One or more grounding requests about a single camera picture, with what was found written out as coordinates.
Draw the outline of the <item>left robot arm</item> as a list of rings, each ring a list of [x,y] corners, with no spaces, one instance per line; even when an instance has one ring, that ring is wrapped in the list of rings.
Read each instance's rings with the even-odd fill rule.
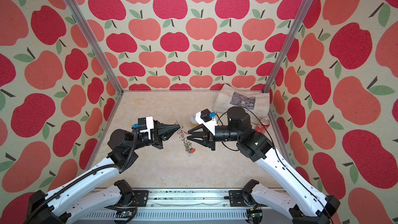
[[[72,224],[101,208],[131,211],[137,207],[134,190],[125,180],[95,194],[100,184],[120,175],[138,159],[137,149],[163,148],[163,142],[180,129],[178,124],[163,124],[151,117],[140,118],[131,131],[115,130],[108,141],[111,152],[91,169],[47,193],[41,190],[29,198],[26,224]]]

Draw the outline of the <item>metal car-shaped key holder plate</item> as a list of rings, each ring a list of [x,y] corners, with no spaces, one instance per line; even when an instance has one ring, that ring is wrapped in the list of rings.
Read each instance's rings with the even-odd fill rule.
[[[189,157],[193,156],[193,154],[195,153],[195,148],[192,147],[191,142],[187,139],[186,134],[187,132],[185,132],[183,130],[183,126],[176,120],[175,124],[179,125],[179,130],[177,131],[177,134],[180,138],[180,140],[183,142],[184,145],[184,149],[187,153],[187,155]]]

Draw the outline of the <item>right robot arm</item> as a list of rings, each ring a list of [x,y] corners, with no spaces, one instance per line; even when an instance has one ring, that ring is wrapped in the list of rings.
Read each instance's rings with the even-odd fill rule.
[[[289,218],[294,224],[330,224],[340,201],[326,196],[302,177],[280,154],[273,141],[251,125],[249,110],[234,106],[227,110],[227,125],[219,125],[208,109],[196,113],[198,126],[188,131],[188,140],[215,150],[217,142],[236,142],[245,157],[268,172],[287,192],[283,195],[250,180],[243,198],[250,205],[265,205]]]

